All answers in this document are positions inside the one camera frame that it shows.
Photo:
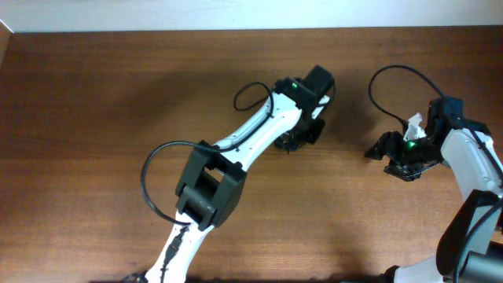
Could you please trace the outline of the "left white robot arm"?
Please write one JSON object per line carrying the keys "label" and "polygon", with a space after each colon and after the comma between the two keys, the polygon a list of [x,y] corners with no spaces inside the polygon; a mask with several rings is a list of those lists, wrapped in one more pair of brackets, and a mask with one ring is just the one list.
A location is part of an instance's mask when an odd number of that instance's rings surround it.
{"label": "left white robot arm", "polygon": [[[221,226],[239,203],[248,169],[270,146],[287,153],[314,144],[325,126],[321,114],[336,96],[332,74],[317,65],[305,78],[286,77],[265,88],[258,111],[232,134],[211,145],[206,141],[168,141],[154,148],[141,169],[141,191],[147,205],[173,223],[170,236],[154,265],[124,278],[125,282],[184,282],[204,238]],[[192,151],[175,194],[174,217],[164,214],[146,189],[153,157],[171,146]]]}

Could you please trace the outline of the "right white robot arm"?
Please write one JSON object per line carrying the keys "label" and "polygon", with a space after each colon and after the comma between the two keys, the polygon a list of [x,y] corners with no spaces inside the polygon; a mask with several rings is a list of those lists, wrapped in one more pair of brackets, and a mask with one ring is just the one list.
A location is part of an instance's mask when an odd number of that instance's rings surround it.
{"label": "right white robot arm", "polygon": [[458,213],[442,235],[434,256],[410,266],[393,266],[380,281],[500,282],[502,246],[493,241],[502,228],[502,164],[485,124],[463,117],[463,102],[453,97],[430,102],[428,123],[421,116],[405,123],[403,132],[386,132],[365,157],[388,157],[384,172],[411,182],[426,170],[450,168],[463,198]]}

